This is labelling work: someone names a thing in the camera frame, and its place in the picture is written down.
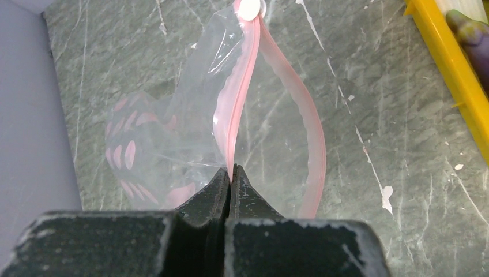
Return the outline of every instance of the white paint speck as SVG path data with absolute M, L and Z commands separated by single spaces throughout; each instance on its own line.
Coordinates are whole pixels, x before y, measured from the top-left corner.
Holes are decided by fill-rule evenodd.
M 394 190 L 391 186 L 385 186 L 382 190 L 382 208 L 388 210 L 392 214 L 392 206 L 390 205 L 389 198 L 391 197 Z
M 304 8 L 304 11 L 306 12 L 307 21 L 309 22 L 309 25 L 311 26 L 311 30 L 313 30 L 313 33 L 319 42 L 319 46 L 321 46 L 322 51 L 324 51 L 324 47 L 322 46 L 322 42 L 319 39 L 318 32 L 316 32 L 316 28 L 314 27 L 313 18 L 309 15 L 309 12 L 307 11 L 307 8 L 306 8 L 306 4 L 304 4 L 304 0 L 295 0 L 295 3 L 298 5 L 302 5 L 302 7 Z
M 161 24 L 160 24 L 160 31 L 162 31 L 162 32 L 163 32 L 163 35 L 167 35 L 167 34 L 168 34 L 168 32 L 167 32 L 167 27 L 165 26 L 165 24 L 164 24 L 164 23 L 161 23 Z
M 331 60 L 329 59 L 329 57 L 326 59 L 326 63 L 328 64 L 329 70 L 331 70 L 331 73 L 333 74 L 333 76 L 336 77 L 336 74 L 334 73 L 333 67 L 331 66 Z

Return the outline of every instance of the clear plastic bag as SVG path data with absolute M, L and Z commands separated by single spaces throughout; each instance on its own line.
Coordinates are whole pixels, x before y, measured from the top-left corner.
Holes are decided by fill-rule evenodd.
M 314 217 L 326 170 L 321 121 L 309 92 L 265 28 L 262 17 L 258 15 L 253 20 L 244 20 L 239 15 L 240 4 L 241 0 L 236 0 L 232 6 L 212 16 L 172 96 L 156 100 L 137 92 L 111 109 L 106 129 L 106 157 L 134 208 L 176 208 L 202 189 L 219 168 L 226 168 L 232 178 L 235 156 L 247 170 L 245 164 L 253 159 L 250 151 L 254 147 L 248 119 L 254 118 L 253 126 L 267 129 L 267 114 L 271 111 L 262 109 L 254 113 L 246 110 L 247 132 L 240 132 L 236 147 L 238 127 L 243 129 L 243 122 L 240 124 L 243 106 L 252 84 L 259 93 L 254 94 L 255 101 L 247 107 L 255 108 L 258 104 L 260 108 L 261 93 L 268 93 L 263 106 L 270 109 L 276 108 L 277 99 L 283 99 L 286 92 L 295 102 L 294 108 L 288 97 L 290 101 L 284 111 L 295 110 L 296 117 L 295 120 L 286 119 L 286 123 L 302 127 L 301 143 L 307 149 L 303 152 L 309 153 L 308 159 L 302 163 L 306 168 L 303 180 L 295 180 L 296 187 L 305 191 L 299 192 L 304 199 L 297 216 Z M 255 69 L 259 52 L 266 63 L 258 62 L 260 66 Z M 252 82 L 254 69 L 262 73 L 255 74 Z M 274 86 L 280 84 L 280 89 L 266 91 L 268 85 L 261 86 L 265 76 L 267 84 L 271 84 L 269 80 L 276 80 Z M 263 114 L 264 117 L 249 117 L 251 113 Z M 255 130 L 255 134 L 263 131 L 260 128 Z M 296 136 L 291 140 L 286 138 L 286 131 L 277 131 L 276 134 L 281 135 L 273 138 L 267 131 L 266 136 L 267 141 L 274 144 L 268 148 L 274 164 L 280 161 L 274 153 L 298 139 Z M 265 139 L 260 141 L 263 147 Z M 281 151 L 282 157 L 294 156 L 288 150 L 292 148 L 285 147 Z M 267 177 L 273 178 L 274 174 L 270 174 L 266 173 Z M 253 177 L 249 177 L 256 186 Z

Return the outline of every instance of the plastic bag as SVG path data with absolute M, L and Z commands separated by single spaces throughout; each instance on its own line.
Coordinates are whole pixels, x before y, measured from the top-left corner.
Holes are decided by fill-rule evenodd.
M 111 109 L 106 158 L 134 208 L 176 208 L 201 190 L 221 167 L 232 179 L 235 151 L 240 157 L 250 151 L 249 137 L 240 136 L 245 144 L 248 139 L 248 147 L 237 150 L 236 139 L 260 52 L 273 69 L 263 72 L 278 76 L 275 79 L 290 93 L 295 109 L 299 107 L 309 170 L 303 184 L 298 184 L 305 193 L 297 214 L 301 218 L 315 216 L 326 170 L 321 121 L 309 92 L 262 17 L 244 20 L 240 4 L 241 0 L 236 0 L 212 16 L 173 95 L 156 100 L 137 92 Z

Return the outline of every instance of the black and pink fabric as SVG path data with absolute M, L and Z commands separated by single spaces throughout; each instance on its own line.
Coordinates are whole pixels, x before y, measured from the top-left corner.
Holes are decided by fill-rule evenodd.
M 167 182 L 183 168 L 158 155 L 163 138 L 172 135 L 177 118 L 165 122 L 143 92 L 121 99 L 111 110 L 105 130 L 106 158 L 134 209 L 173 209 L 202 187 L 195 182 Z

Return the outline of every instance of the black metal clamp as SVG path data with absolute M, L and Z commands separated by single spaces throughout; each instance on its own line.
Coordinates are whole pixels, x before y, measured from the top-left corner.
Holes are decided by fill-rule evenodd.
M 176 211 L 44 214 L 1 276 L 390 276 L 368 225 L 285 219 L 234 172 Z

